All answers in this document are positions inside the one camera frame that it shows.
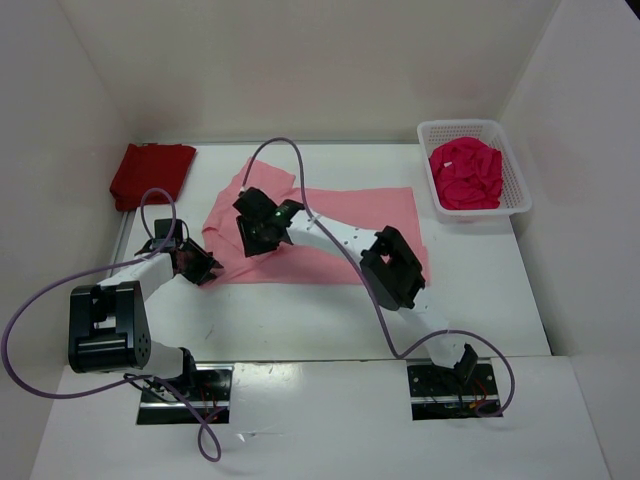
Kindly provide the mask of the light pink t-shirt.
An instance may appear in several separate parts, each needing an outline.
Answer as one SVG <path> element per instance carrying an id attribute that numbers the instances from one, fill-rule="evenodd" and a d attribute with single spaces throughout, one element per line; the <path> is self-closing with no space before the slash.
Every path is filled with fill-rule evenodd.
<path id="1" fill-rule="evenodd" d="M 278 250 L 247 257 L 236 224 L 242 181 L 262 190 L 274 202 L 287 199 L 299 202 L 301 191 L 294 185 L 296 176 L 259 160 L 247 162 L 222 190 L 202 227 L 205 249 L 224 266 L 220 283 L 228 284 L 308 284 L 358 285 L 353 267 L 337 250 L 327 253 L 310 246 L 284 244 Z M 355 253 L 370 248 L 375 232 L 386 226 L 397 229 L 422 265 L 422 276 L 431 279 L 427 248 L 423 243 L 413 190 L 376 188 L 365 190 L 305 189 L 311 209 L 321 223 Z"/>

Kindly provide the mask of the dark red t-shirt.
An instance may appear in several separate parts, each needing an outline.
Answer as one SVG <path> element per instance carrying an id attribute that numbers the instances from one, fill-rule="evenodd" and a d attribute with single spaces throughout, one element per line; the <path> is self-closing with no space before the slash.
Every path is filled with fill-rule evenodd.
<path id="1" fill-rule="evenodd" d="M 129 144 L 109 188 L 115 209 L 137 209 L 152 188 L 177 201 L 195 156 L 196 149 L 183 144 Z"/>

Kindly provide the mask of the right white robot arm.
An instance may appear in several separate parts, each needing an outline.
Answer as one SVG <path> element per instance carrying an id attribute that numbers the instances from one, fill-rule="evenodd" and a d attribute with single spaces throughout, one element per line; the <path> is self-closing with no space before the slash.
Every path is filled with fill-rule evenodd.
<path id="1" fill-rule="evenodd" d="M 433 307 L 422 264 L 399 230 L 367 230 L 302 211 L 276 212 L 262 220 L 240 215 L 236 223 L 247 257 L 276 251 L 282 244 L 345 257 L 366 282 L 375 308 L 398 313 L 420 337 L 428 337 L 419 344 L 446 391 L 460 393 L 473 382 L 478 355 L 455 340 L 449 322 Z"/>

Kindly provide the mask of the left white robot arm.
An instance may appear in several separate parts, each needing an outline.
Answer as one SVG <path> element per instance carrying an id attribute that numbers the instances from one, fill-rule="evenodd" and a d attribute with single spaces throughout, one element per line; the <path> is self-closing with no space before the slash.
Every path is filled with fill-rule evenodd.
<path id="1" fill-rule="evenodd" d="M 185 400 L 200 385 L 195 360 L 188 349 L 151 338 L 145 303 L 176 276 L 202 286 L 216 279 L 223 265 L 190 238 L 171 242 L 156 255 L 149 251 L 153 245 L 148 242 L 136 262 L 115 275 L 72 291 L 68 360 L 76 373 L 162 378 L 169 393 Z"/>

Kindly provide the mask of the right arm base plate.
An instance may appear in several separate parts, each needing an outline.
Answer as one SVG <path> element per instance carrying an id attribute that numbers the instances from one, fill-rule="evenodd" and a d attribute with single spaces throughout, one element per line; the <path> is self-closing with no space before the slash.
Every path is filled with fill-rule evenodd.
<path id="1" fill-rule="evenodd" d="M 431 363 L 409 363 L 407 376 L 414 421 L 480 418 L 477 410 L 489 415 L 501 408 L 488 362 L 479 363 L 464 386 Z"/>

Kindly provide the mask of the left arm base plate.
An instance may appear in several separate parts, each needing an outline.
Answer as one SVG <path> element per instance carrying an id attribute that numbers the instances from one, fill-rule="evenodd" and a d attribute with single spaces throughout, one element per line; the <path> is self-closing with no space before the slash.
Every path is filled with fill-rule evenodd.
<path id="1" fill-rule="evenodd" d="M 228 424 L 234 367 L 232 364 L 198 363 L 189 387 L 174 385 L 197 413 L 209 423 Z M 197 424 L 183 401 L 166 387 L 145 381 L 137 386 L 140 401 L 136 424 L 140 426 Z"/>

